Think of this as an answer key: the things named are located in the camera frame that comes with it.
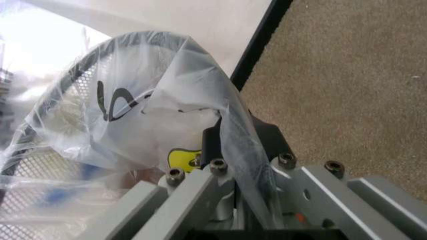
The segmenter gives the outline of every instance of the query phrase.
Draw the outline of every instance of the clear plastic bag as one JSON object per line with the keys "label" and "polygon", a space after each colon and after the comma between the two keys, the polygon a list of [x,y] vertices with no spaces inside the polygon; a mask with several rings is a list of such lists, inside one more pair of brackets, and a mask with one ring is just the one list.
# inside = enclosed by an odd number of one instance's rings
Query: clear plastic bag
{"label": "clear plastic bag", "polygon": [[118,36],[76,60],[15,133],[3,174],[50,151],[85,166],[77,179],[88,166],[89,179],[156,177],[172,149],[200,150],[203,130],[219,118],[224,160],[261,225],[275,228],[273,173],[238,91],[195,41],[169,32]]}
{"label": "clear plastic bag", "polygon": [[73,239],[126,191],[95,181],[0,176],[0,239]]}
{"label": "clear plastic bag", "polygon": [[0,1],[0,151],[62,71],[109,38],[24,1]]}

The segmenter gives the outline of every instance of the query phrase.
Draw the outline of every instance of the black logo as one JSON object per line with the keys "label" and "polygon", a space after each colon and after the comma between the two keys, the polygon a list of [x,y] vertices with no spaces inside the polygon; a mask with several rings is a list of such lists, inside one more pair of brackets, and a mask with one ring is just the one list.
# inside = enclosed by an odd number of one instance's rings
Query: black logo
{"label": "black logo", "polygon": [[[129,105],[130,109],[127,110],[125,113],[119,116],[113,116],[114,113],[114,104],[116,103],[116,100],[118,98],[124,98]],[[97,98],[98,98],[98,106],[101,109],[103,113],[103,117],[105,121],[112,122],[119,120],[122,118],[125,114],[127,114],[130,110],[132,110],[133,107],[135,107],[138,102],[135,101],[134,97],[131,95],[131,93],[125,89],[125,88],[118,88],[114,91],[111,98],[111,103],[109,104],[109,111],[107,114],[107,110],[104,106],[104,84],[102,81],[98,81],[97,85]]]}

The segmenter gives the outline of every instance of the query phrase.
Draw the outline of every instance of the hole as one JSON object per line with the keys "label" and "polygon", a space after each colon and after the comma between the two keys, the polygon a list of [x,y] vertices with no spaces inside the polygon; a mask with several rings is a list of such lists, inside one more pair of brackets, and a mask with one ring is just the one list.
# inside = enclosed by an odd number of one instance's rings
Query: hole
{"label": "hole", "polygon": [[217,166],[221,166],[224,164],[224,161],[222,159],[217,159],[213,161],[213,164],[217,165]]}
{"label": "hole", "polygon": [[329,166],[331,166],[334,169],[340,169],[341,168],[341,164],[336,163],[336,162],[329,163]]}
{"label": "hole", "polygon": [[310,196],[310,193],[309,193],[309,191],[307,190],[307,189],[304,189],[304,198],[307,200],[307,201],[309,201],[310,200],[310,198],[311,198],[311,196]]}
{"label": "hole", "polygon": [[290,153],[285,153],[285,154],[282,154],[282,156],[281,156],[283,159],[285,159],[285,160],[292,160],[292,159],[294,159],[294,156],[292,156]]}
{"label": "hole", "polygon": [[172,176],[177,176],[177,175],[180,174],[180,171],[178,169],[171,169],[169,171],[169,174],[172,175]]}
{"label": "hole", "polygon": [[324,229],[330,229],[335,226],[335,223],[331,219],[325,218],[321,223],[321,226]]}

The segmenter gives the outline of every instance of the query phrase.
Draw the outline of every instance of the black plastic part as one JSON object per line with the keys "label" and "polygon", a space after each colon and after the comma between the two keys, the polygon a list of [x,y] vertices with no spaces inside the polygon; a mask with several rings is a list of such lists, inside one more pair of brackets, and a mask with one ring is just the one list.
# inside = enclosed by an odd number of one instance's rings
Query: black plastic part
{"label": "black plastic part", "polygon": [[272,0],[264,17],[261,19],[255,33],[250,39],[240,61],[238,62],[230,80],[240,91],[252,73],[254,65],[260,59],[264,47],[269,43],[272,34],[279,26],[286,11],[291,6],[292,0]]}
{"label": "black plastic part", "polygon": [[255,116],[252,116],[252,122],[269,161],[281,153],[295,156],[276,125],[263,122]]}
{"label": "black plastic part", "polygon": [[346,240],[339,229],[193,230],[186,240]]}
{"label": "black plastic part", "polygon": [[[252,116],[252,122],[269,161],[281,153],[289,153],[295,156],[276,125],[265,123],[254,116]],[[221,154],[220,125],[221,119],[218,120],[215,126],[206,128],[203,131],[200,158],[202,168],[209,164],[212,159],[223,158]]]}

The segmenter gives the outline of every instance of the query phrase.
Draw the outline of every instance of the bolt head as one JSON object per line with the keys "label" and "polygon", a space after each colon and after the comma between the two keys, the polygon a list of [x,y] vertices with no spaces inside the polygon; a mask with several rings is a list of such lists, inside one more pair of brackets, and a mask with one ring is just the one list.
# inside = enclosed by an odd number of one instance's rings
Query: bolt head
{"label": "bolt head", "polygon": [[283,152],[278,155],[278,163],[285,169],[294,169],[297,165],[297,159],[292,153]]}
{"label": "bolt head", "polygon": [[210,172],[215,176],[223,176],[227,173],[228,165],[222,158],[215,158],[210,161]]}
{"label": "bolt head", "polygon": [[185,178],[186,174],[180,167],[172,167],[166,173],[166,182],[172,187],[177,187]]}
{"label": "bolt head", "polygon": [[327,161],[324,164],[324,168],[326,168],[338,179],[342,179],[344,177],[345,168],[344,165],[339,161]]}

